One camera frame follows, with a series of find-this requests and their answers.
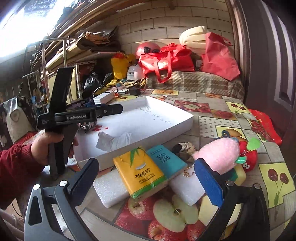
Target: yellow bag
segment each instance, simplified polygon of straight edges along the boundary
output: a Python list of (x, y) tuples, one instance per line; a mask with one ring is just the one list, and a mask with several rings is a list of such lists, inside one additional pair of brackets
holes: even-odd
[(114, 77), (122, 80), (126, 78), (128, 68), (135, 61), (133, 54), (125, 55), (123, 53), (117, 53), (111, 58), (111, 64), (113, 68)]
[(140, 196), (146, 198), (167, 184), (167, 178), (163, 172), (142, 147), (115, 157), (113, 160), (132, 198)]

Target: white foam tray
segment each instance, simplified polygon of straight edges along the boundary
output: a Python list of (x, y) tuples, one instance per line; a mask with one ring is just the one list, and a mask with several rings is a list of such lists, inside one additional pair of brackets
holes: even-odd
[(116, 156), (139, 146), (147, 150), (192, 128), (192, 114), (149, 96), (122, 101), (119, 104), (123, 106), (123, 112), (98, 119), (98, 125), (102, 125), (102, 131), (111, 136), (121, 136), (124, 132), (130, 132), (133, 143), (115, 151), (106, 152), (96, 148), (97, 131), (87, 133), (79, 131), (76, 134), (79, 146), (74, 147), (77, 161), (96, 158), (101, 171), (113, 166), (113, 158)]

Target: blue gripper pad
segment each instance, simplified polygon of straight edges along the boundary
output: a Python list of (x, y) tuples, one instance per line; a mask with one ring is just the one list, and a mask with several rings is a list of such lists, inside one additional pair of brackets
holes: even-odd
[(207, 168), (203, 163), (206, 164), (202, 158), (197, 159), (194, 163), (194, 172), (202, 184), (202, 187), (204, 188), (211, 203), (220, 208), (224, 200), (223, 190), (211, 174), (211, 168), (206, 164)]

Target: brick wall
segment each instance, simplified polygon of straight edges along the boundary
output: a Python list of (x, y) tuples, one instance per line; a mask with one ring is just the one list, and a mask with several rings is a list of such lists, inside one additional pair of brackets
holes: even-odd
[(135, 53), (142, 42), (158, 41), (164, 45), (179, 43), (179, 35), (192, 27), (207, 26), (208, 30), (228, 38), (233, 31), (225, 0), (173, 0), (175, 10), (166, 0), (148, 1), (118, 11), (100, 21), (95, 28), (119, 26), (122, 50)]

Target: hand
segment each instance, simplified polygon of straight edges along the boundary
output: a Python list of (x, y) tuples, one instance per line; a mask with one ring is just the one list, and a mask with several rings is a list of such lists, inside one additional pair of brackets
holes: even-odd
[[(37, 137), (31, 145), (31, 152), (35, 161), (42, 166), (48, 165), (48, 144), (58, 143), (62, 141), (63, 138), (63, 134), (57, 134), (54, 132), (45, 132), (43, 135)], [(74, 155), (73, 146), (78, 146), (76, 138), (74, 138), (70, 148), (69, 158), (72, 158)]]

